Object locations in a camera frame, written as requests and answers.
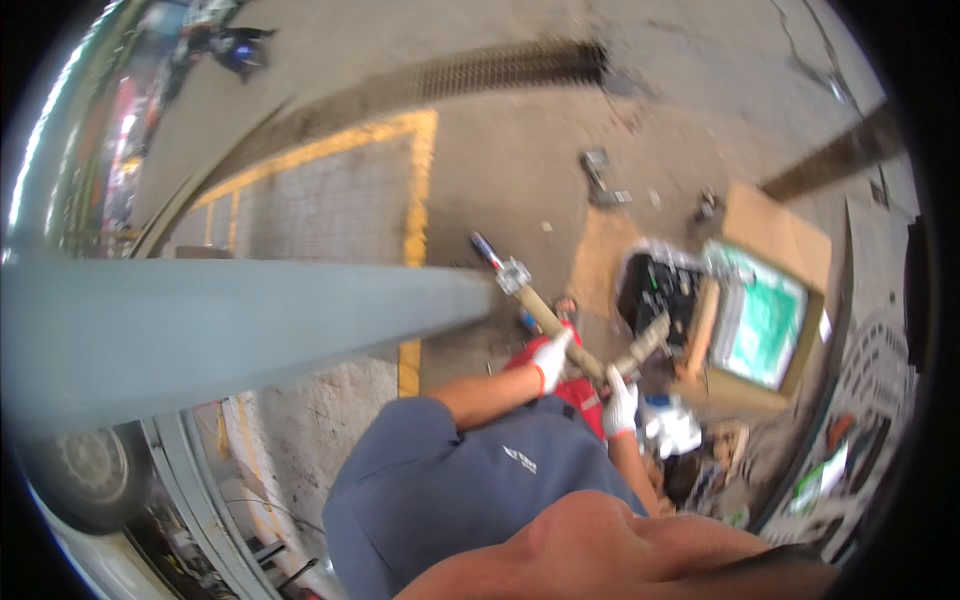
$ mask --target shirt logo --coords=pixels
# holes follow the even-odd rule
[[[513,448],[508,448],[507,446],[503,446],[503,451],[507,453],[507,456],[523,465],[523,467],[529,470],[531,473],[535,475],[537,474],[537,463],[533,462],[526,456],[523,456],[522,452],[514,450]]]

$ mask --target concrete ground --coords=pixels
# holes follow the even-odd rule
[[[411,181],[425,168],[425,264],[481,267],[467,236],[475,228],[483,231],[500,253],[525,262],[542,296],[576,295],[585,343],[601,358],[615,356],[627,342],[612,318],[610,298],[619,256],[631,242],[651,236],[689,248],[686,219],[701,189],[722,190],[732,179],[757,182],[777,173],[883,97],[862,52],[822,0],[419,0],[402,7],[373,0],[257,0],[235,24],[280,29],[271,41],[271,67],[243,86],[201,60],[164,116],[145,161],[142,202],[134,209],[139,223],[192,169],[227,152],[240,127],[284,100],[290,101],[286,114],[370,76],[495,44],[556,37],[607,44],[612,68],[632,83],[625,94],[542,88],[416,107],[436,110],[425,167],[411,158],[422,148],[417,151],[416,138],[407,133],[336,148],[320,140],[318,148],[336,152],[318,151],[295,169],[277,169],[244,185],[211,185],[172,240],[173,246],[211,244],[241,257],[404,264],[416,188]],[[845,102],[823,83],[838,75]],[[370,123],[392,118],[373,114]],[[577,156],[595,146],[607,149],[611,184],[630,190],[633,204],[611,210],[588,205]],[[916,214],[908,161],[884,166],[892,214],[901,220]],[[833,242],[831,319],[841,301],[847,246],[844,199],[869,205],[870,178],[879,179],[870,172],[791,205]],[[455,374],[486,372],[488,363],[496,368],[522,339],[515,308],[504,300],[482,324],[424,341],[420,384],[427,388]],[[755,507],[779,477],[805,431],[824,354],[818,344],[810,384],[790,410],[734,415],[758,435],[749,468],[718,498],[718,516],[743,504]],[[396,349],[384,348],[377,357],[225,404],[230,446],[244,466],[245,488],[238,493],[296,516],[254,515],[265,524],[257,528],[261,537],[290,540],[300,558],[325,556],[322,535],[297,519],[322,525],[323,502],[339,465],[401,385],[396,365]],[[731,414],[700,416],[709,422]],[[291,559],[290,566],[296,562]],[[337,593],[325,575],[316,577],[313,585]]]

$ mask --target wheel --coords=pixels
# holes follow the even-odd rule
[[[93,535],[118,531],[142,511],[153,478],[138,422],[27,444],[19,455],[44,504]]]

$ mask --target cardboard box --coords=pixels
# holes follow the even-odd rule
[[[708,367],[697,380],[677,381],[670,391],[694,404],[779,411],[789,406],[800,390],[818,338],[830,271],[830,239],[790,212],[786,204],[771,200],[746,183],[731,183],[726,204],[719,228],[709,237],[749,252],[806,288],[808,299],[800,337],[778,390],[767,390],[730,372]]]

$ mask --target person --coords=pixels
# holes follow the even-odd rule
[[[610,368],[601,408],[585,379],[560,381],[566,346],[581,344],[571,308],[559,300],[564,333],[533,341],[503,372],[383,408],[324,506],[348,596],[822,593],[835,570],[792,547],[770,550],[704,517],[656,518],[636,440],[636,384]]]
[[[233,50],[243,41],[258,41],[273,36],[276,29],[256,29],[255,27],[219,28],[211,21],[198,21],[180,30],[186,39],[187,52],[191,60],[197,60],[204,52],[219,62],[226,70],[236,73],[242,83],[250,78],[251,67],[234,56]]]

